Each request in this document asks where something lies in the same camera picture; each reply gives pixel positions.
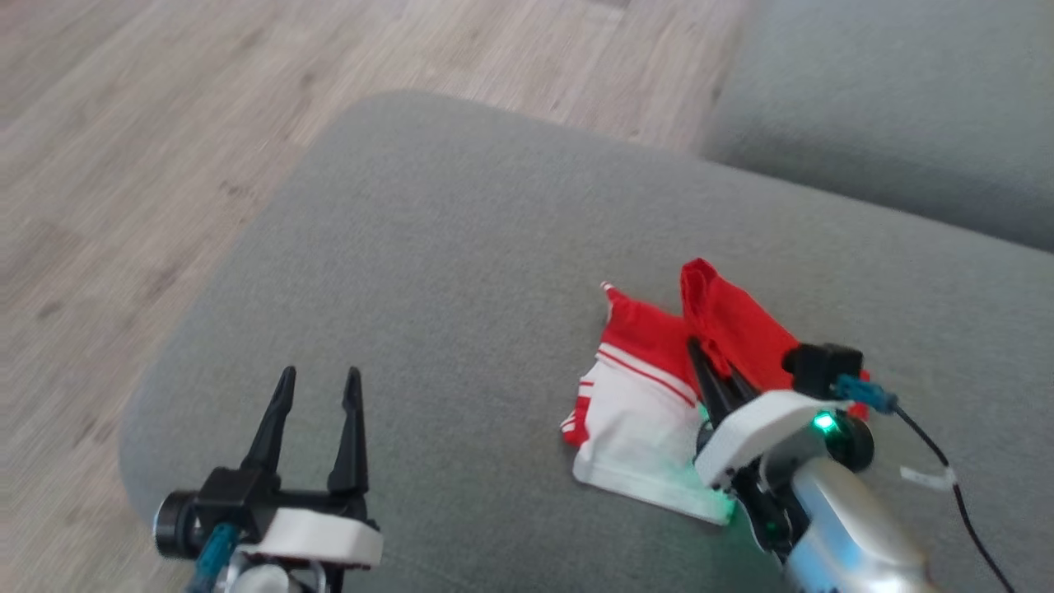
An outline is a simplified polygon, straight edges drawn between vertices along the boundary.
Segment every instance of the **green led light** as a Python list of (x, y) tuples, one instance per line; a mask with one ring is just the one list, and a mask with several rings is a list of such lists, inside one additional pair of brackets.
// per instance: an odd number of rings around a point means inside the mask
[(835, 417), (829, 413), (821, 412), (813, 419), (813, 426), (826, 433), (835, 429)]

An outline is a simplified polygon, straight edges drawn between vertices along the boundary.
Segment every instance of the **red and white cloth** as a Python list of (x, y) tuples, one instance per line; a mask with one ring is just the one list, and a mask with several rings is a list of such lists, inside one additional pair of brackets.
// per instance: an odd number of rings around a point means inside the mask
[(734, 503), (703, 485), (692, 468), (705, 418), (686, 343), (700, 338), (718, 373), (734, 365), (756, 388), (788, 388), (780, 368), (797, 341), (743, 290), (708, 262), (681, 275), (684, 317), (636, 301), (609, 282), (608, 322), (597, 362), (579, 384), (561, 424), (577, 447), (572, 473), (584, 483), (725, 525)]

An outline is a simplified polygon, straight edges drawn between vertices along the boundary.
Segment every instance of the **white cable tag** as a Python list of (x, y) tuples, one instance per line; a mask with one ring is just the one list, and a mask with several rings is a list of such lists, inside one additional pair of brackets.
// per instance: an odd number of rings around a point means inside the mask
[(933, 476), (931, 474), (922, 474), (912, 470), (911, 468), (904, 468), (901, 466), (900, 477), (909, 482), (915, 482), (919, 486), (940, 492), (952, 492), (952, 487), (955, 486), (956, 481), (955, 472), (953, 472), (951, 468), (944, 468), (943, 476)]

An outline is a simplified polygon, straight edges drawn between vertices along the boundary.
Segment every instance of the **blue cable connector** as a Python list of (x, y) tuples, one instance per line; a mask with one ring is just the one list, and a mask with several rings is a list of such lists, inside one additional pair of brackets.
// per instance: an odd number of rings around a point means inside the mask
[(866, 404), (879, 414), (893, 414), (897, 406), (897, 395), (886, 392), (876, 383), (868, 383), (859, 377), (839, 375), (835, 383), (835, 395), (840, 399)]
[(201, 550), (201, 555), (194, 562), (194, 578), (183, 589), (184, 593), (212, 593), (219, 572), (231, 561), (231, 555), (240, 539), (241, 532), (234, 525), (216, 526)]

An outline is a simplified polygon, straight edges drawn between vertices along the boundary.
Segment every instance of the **gray sofa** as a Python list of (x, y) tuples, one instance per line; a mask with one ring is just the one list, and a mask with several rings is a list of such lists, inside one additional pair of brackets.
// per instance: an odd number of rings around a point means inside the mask
[[(679, 311), (713, 261), (802, 340), (853, 344), (952, 458), (1022, 591), (1049, 562), (1054, 255), (722, 164), (415, 93), (367, 99), (312, 146), (129, 404), (120, 462), (149, 521), (235, 464), (287, 364), (279, 471), (323, 488), (349, 365), (364, 374), (384, 565), (353, 591), (770, 591), (734, 520), (583, 487), (559, 432), (605, 317), (601, 280)], [(996, 584), (897, 421), (864, 479), (952, 591)]]
[(1054, 2), (761, 0), (703, 155), (1054, 252)]

